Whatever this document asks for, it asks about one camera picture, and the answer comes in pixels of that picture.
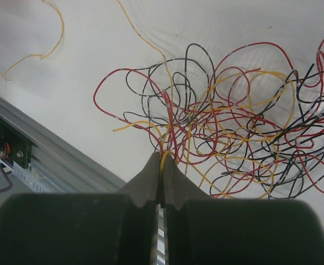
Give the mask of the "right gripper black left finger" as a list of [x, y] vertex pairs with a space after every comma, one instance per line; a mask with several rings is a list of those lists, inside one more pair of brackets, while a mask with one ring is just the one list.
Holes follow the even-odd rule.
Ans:
[[17, 194], [0, 207], [0, 264], [156, 264], [161, 158], [115, 193]]

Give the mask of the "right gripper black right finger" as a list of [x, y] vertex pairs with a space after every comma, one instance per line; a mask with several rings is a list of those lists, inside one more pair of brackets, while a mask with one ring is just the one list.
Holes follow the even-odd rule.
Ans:
[[214, 199], [161, 159], [167, 264], [324, 264], [324, 231], [297, 200]]

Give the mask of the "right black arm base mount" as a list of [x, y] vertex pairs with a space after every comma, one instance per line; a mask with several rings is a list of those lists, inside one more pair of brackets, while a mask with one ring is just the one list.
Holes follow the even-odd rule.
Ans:
[[0, 158], [27, 169], [31, 161], [33, 143], [0, 118]]

